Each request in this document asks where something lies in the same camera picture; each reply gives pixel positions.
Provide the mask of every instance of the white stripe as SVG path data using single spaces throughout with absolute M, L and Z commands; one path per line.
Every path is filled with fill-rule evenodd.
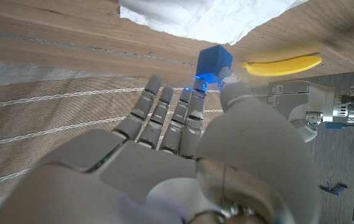
M 20 172 L 16 172 L 14 174 L 9 174 L 8 176 L 5 176 L 5 177 L 0 177 L 0 182 L 5 181 L 5 180 L 9 180 L 9 179 L 12 179 L 12 178 L 15 178 L 15 177 L 19 177 L 19 176 L 25 174 L 29 170 L 30 170 L 30 168 L 27 168 L 27 169 L 24 169 L 24 170 L 22 170 Z
M 182 91 L 184 88 L 173 88 L 174 91 Z M 112 90 L 93 90 L 93 91 L 81 91 L 75 93 L 64 93 L 64 94 L 55 94 L 51 96 L 35 96 L 32 98 L 22 98 L 19 100 L 10 100 L 6 102 L 0 102 L 0 107 L 8 106 L 8 105 L 15 105 L 18 103 L 30 103 L 36 102 L 41 100 L 53 100 L 53 99 L 60 99 L 65 97 L 71 96 L 88 96 L 88 95 L 97 95 L 97 94 L 108 94 L 108 93 L 121 93 L 121 92 L 131 92 L 131 91 L 143 91 L 143 88 L 122 88 L 122 89 L 112 89 Z M 219 90 L 208 90 L 209 93 L 219 93 Z
M 222 110 L 205 110 L 204 112 L 205 113 L 214 113 L 214 112 L 222 112 Z M 13 138 L 2 139 L 2 140 L 0 140 L 0 144 L 5 144 L 5 143 L 13 142 L 13 141 L 19 141 L 22 139 L 32 138 L 32 137 L 36 137 L 36 136 L 42 136 L 45 134 L 55 133 L 58 131 L 63 131 L 63 130 L 68 130 L 68 129 L 80 128 L 80 127 L 84 127 L 84 126 L 88 126 L 88 125 L 109 123 L 109 122 L 113 122 L 113 121 L 120 121 L 124 118 L 125 118 L 125 116 L 122 116 L 122 117 L 118 117 L 118 118 L 108 118 L 108 119 L 102 119 L 102 120 L 98 120 L 98 121 L 89 121 L 89 122 L 84 122 L 84 123 L 80 123 L 80 124 L 72 124 L 69 126 L 62 126 L 59 128 L 53 128 L 53 129 L 46 130 L 46 131 L 39 131 L 37 133 L 29 133 L 29 134 L 25 134 L 22 136 L 16 136 Z

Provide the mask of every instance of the yellow banana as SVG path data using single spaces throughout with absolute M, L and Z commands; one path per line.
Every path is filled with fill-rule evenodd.
M 271 77 L 302 72 L 317 66 L 320 62 L 322 62 L 320 57 L 303 56 L 278 62 L 243 62 L 242 67 L 246 68 L 247 72 L 252 75 Z

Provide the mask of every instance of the blue cube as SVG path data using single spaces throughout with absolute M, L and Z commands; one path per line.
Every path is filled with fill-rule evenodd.
M 223 67 L 231 69 L 232 55 L 220 45 L 200 51 L 197 62 L 196 77 L 207 83 L 218 82 L 218 73 Z

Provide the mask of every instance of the blue block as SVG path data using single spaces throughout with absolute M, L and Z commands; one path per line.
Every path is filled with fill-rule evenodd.
M 232 55 L 220 45 L 200 51 L 197 62 L 196 77 L 203 78 L 207 83 L 218 82 L 218 73 L 223 67 L 231 69 Z
M 344 123 L 325 123 L 326 129 L 345 129 L 347 125 Z

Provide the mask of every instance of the wooden surface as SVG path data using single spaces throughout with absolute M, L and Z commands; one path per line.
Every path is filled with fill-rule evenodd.
M 120 19 L 115 0 L 0 0 L 0 42 L 7 42 L 0 45 L 0 61 L 182 80 L 193 79 L 199 51 L 215 45 Z M 224 46 L 234 56 L 235 73 L 250 83 L 353 72 L 354 0 L 310 0 Z M 251 76 L 240 67 L 243 59 L 301 55 L 323 62 L 276 78 Z

